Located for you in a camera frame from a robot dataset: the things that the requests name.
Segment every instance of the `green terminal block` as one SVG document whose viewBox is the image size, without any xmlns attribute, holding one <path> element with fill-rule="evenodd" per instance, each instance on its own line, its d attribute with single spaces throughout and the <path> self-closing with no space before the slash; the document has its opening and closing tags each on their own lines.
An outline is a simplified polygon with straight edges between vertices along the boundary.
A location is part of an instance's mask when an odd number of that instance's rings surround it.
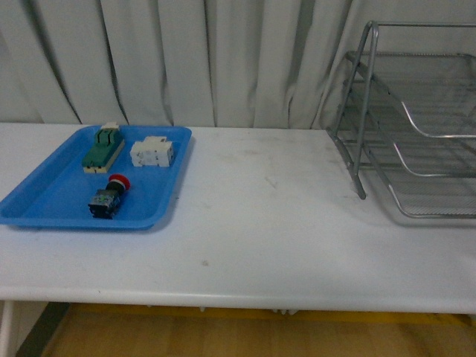
<svg viewBox="0 0 476 357">
<path fill-rule="evenodd" d="M 119 126 L 107 123 L 94 134 L 94 145 L 81 161 L 85 173 L 107 173 L 119 156 L 125 141 Z"/>
</svg>

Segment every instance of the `blue plastic tray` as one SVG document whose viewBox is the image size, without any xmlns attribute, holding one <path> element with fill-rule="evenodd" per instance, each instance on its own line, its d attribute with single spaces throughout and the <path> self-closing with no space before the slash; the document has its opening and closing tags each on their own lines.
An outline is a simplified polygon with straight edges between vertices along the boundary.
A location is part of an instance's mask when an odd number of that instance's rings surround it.
<svg viewBox="0 0 476 357">
<path fill-rule="evenodd" d="M 184 160 L 191 131 L 170 126 L 121 126 L 125 147 L 108 173 L 84 173 L 83 156 L 91 148 L 99 126 L 75 132 L 0 202 L 0 224 L 22 227 L 147 229 L 166 212 Z M 167 136 L 175 158 L 170 167 L 134 167 L 129 151 L 146 136 Z M 88 203 L 108 177 L 121 173 L 131 188 L 121 197 L 113 219 L 93 218 Z"/>
</svg>

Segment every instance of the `electrical component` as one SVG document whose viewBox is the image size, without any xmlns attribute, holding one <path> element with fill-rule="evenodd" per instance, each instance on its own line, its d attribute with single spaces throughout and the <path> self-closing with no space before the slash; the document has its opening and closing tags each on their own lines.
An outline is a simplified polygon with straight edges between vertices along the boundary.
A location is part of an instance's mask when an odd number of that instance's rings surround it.
<svg viewBox="0 0 476 357">
<path fill-rule="evenodd" d="M 132 145 L 130 155 L 136 167 L 169 167 L 173 161 L 172 141 L 167 141 L 165 136 L 147 136 L 144 141 L 136 141 Z"/>
<path fill-rule="evenodd" d="M 105 190 L 97 190 L 89 202 L 94 218 L 112 219 L 120 206 L 120 197 L 130 188 L 129 179 L 121 174 L 110 175 Z"/>
<path fill-rule="evenodd" d="M 94 145 L 81 161 L 85 173 L 107 173 L 125 141 L 116 123 L 104 124 L 94 134 Z"/>
</svg>

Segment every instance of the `table leg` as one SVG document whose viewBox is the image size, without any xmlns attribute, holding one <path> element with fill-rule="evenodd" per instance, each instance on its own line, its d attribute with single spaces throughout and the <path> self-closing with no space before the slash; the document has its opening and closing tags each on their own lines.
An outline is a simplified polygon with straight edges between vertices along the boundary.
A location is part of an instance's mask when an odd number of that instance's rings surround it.
<svg viewBox="0 0 476 357">
<path fill-rule="evenodd" d="M 0 357 L 15 356 L 19 326 L 19 304 L 13 300 L 5 301 L 0 325 Z"/>
</svg>

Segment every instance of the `metal wire rack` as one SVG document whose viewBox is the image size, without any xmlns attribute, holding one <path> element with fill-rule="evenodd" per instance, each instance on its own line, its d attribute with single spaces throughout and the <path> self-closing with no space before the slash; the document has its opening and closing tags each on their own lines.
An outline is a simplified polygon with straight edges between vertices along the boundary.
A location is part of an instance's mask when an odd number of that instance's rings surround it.
<svg viewBox="0 0 476 357">
<path fill-rule="evenodd" d="M 476 24 L 369 22 L 338 122 L 328 129 L 361 199 L 371 166 L 412 218 L 476 218 L 476 58 L 379 53 L 381 26 L 476 28 Z M 370 52 L 364 47 L 371 36 Z"/>
</svg>

